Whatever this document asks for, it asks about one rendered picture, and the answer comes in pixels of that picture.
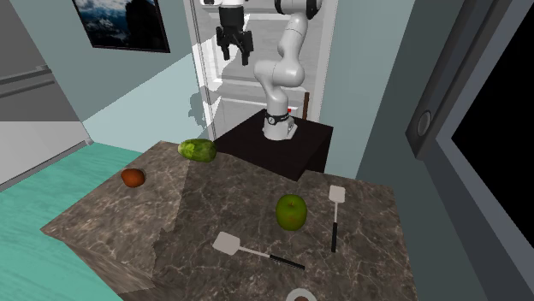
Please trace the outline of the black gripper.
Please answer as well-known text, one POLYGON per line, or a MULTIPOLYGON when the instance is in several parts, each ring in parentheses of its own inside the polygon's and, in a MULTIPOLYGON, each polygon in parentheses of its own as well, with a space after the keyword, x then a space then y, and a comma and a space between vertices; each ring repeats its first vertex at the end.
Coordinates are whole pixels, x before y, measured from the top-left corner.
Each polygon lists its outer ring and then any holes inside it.
POLYGON ((250 54, 254 51, 252 32, 243 32, 245 25, 244 8, 242 6, 220 7, 219 8, 220 27, 216 28, 217 46, 221 49, 223 59, 230 59, 229 46, 231 38, 235 37, 237 46, 241 53, 241 63, 248 65, 250 54))

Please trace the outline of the white panelled door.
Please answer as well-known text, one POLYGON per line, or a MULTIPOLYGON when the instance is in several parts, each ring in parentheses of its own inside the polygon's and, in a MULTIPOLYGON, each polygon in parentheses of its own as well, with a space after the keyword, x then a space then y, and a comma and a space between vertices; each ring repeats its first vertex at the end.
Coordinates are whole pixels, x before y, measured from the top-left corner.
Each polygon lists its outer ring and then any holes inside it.
MULTIPOLYGON (((285 87, 290 115, 319 119, 329 64, 329 53, 339 0, 322 0, 317 15, 308 22, 300 63, 306 76, 300 86, 285 87)), ((218 9, 201 0, 183 0, 192 41, 193 59, 204 101, 210 139, 217 139, 267 105, 262 86, 253 75, 259 60, 278 61, 277 45, 289 22, 280 15, 275 0, 248 0, 244 3, 244 29, 252 32, 254 51, 249 64, 241 62, 236 46, 229 47, 225 61, 217 46, 216 27, 220 25, 218 9)))

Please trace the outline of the green cucumber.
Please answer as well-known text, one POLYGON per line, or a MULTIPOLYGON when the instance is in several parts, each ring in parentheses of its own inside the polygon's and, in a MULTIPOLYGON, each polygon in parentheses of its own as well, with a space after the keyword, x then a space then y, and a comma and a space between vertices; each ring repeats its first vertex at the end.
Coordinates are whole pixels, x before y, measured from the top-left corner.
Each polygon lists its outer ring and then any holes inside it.
POLYGON ((188 139, 178 145, 178 152, 196 162, 211 162, 217 155, 215 144, 208 139, 188 139))

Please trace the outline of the black robot stand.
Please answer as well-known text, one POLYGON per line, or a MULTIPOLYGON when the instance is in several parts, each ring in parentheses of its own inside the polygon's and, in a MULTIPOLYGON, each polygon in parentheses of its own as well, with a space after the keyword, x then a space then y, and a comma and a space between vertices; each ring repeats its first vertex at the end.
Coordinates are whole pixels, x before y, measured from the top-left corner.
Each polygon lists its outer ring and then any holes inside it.
POLYGON ((297 130, 291 139, 269 140, 263 132, 265 112, 265 109, 260 110, 217 138, 217 151, 294 181, 299 180, 306 170, 322 173, 333 127, 296 117, 297 130))

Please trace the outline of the brown round fruit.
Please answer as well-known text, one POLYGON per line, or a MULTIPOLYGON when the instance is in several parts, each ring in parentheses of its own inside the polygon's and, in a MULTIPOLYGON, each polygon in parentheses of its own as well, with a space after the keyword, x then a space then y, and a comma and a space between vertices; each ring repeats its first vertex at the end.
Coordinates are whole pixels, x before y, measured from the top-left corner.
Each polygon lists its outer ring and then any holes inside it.
POLYGON ((127 168, 121 172, 122 181, 125 186, 135 188, 145 183, 145 173, 137 168, 127 168))

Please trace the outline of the green apple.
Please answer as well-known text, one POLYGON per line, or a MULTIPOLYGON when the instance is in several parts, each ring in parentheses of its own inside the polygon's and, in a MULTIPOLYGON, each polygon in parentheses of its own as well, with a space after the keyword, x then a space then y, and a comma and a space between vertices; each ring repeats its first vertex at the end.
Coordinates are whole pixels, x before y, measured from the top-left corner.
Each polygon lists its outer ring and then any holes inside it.
POLYGON ((307 218, 305 200, 294 194, 286 194, 276 204, 276 221, 287 231, 297 231, 304 226, 307 218))

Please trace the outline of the grey refrigerator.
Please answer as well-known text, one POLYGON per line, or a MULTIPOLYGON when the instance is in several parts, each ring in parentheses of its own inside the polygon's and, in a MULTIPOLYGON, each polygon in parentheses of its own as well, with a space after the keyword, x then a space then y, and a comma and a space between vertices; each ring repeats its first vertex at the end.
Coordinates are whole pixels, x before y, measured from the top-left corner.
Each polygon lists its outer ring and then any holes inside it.
POLYGON ((0 192, 92 139, 10 0, 0 0, 0 192))

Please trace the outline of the white bowl with brown inside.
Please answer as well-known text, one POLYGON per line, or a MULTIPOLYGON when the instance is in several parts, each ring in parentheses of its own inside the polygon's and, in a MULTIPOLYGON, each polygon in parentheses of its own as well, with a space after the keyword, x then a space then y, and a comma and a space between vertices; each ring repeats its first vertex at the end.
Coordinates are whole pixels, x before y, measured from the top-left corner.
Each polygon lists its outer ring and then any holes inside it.
POLYGON ((305 288, 295 288, 287 295, 285 301, 317 301, 317 298, 305 288))

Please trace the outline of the dark grey framed window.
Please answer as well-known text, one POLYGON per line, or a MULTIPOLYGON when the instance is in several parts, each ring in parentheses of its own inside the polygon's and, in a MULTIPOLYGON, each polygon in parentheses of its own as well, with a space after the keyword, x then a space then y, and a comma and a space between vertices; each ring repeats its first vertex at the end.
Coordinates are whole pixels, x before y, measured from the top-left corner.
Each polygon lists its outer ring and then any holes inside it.
POLYGON ((488 301, 534 301, 534 0, 464 0, 406 130, 488 301))

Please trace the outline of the dark framed wall picture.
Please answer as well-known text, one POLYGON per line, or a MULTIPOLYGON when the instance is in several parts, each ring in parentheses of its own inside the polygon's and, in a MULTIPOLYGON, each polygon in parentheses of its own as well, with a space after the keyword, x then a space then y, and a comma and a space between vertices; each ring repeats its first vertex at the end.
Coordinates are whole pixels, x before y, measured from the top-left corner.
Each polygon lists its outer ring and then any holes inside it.
POLYGON ((72 0, 94 48, 169 53, 158 0, 72 0))

